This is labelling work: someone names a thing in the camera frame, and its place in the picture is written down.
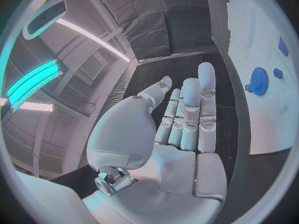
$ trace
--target cyan light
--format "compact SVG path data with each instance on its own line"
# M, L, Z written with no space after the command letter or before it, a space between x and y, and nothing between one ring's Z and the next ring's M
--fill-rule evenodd
M60 75L59 72L56 72L55 74L47 77L46 79L42 80L40 83L38 83L36 86L34 86L32 89L30 89L28 92L26 92L16 103L15 105L12 107L12 112L15 113L17 111L18 108L20 108L20 106L34 93L36 92L38 89L40 89L41 87L43 87L45 84L47 84L48 82L54 80L56 77L58 77Z
M32 89L36 84L43 81L45 78L51 76L55 72L58 72L59 68L57 65L51 66L38 74L32 76L30 79L20 85L9 97L9 102L13 106L25 93Z
M11 96L11 94L20 86L22 85L25 81L27 81L29 78L33 77L34 75L36 75L38 72L54 65L56 63L56 60L50 61L46 64L43 64L39 67L37 67L36 69L34 69L33 71L30 71L28 74L24 75L21 79L19 79L16 83L13 84L12 87L9 88L9 90L7 91L7 96Z

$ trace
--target air vent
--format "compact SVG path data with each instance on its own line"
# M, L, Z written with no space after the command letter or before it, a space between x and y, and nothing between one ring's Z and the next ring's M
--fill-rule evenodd
M94 56L90 56L80 68L86 75L94 80L104 66Z

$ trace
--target robotic hand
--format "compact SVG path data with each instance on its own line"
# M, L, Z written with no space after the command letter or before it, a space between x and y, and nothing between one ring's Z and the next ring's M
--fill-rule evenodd
M113 195L135 183L127 170L141 168L151 156L156 134L151 112L171 88L165 76L137 96L108 110L92 131L87 145L89 165L101 172L95 182L100 191Z

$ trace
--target white panel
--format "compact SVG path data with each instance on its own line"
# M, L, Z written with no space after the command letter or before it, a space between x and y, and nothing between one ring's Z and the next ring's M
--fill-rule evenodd
M280 35L275 24L252 0L228 3L228 15L231 30L228 53L243 88L250 83L256 67L264 68L269 76L269 88L263 96L245 92L250 115L250 154L290 148L298 129L299 114L298 95L295 95L299 91L293 77L295 64L290 55L287 57L278 49ZM274 77L275 68L283 71L283 79Z

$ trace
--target black floor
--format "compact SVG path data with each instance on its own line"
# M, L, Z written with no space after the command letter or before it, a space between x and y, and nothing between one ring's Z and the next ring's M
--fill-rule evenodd
M137 95L148 86L160 81L164 76L170 76L172 79L171 90L166 94L161 105L152 112L158 129L172 91L177 88L181 89L185 79L197 78L197 69L201 62L210 62L216 73L216 153L219 154L224 164L229 184L238 151L238 118L231 80L220 54L185 56L142 64L137 67L124 98Z

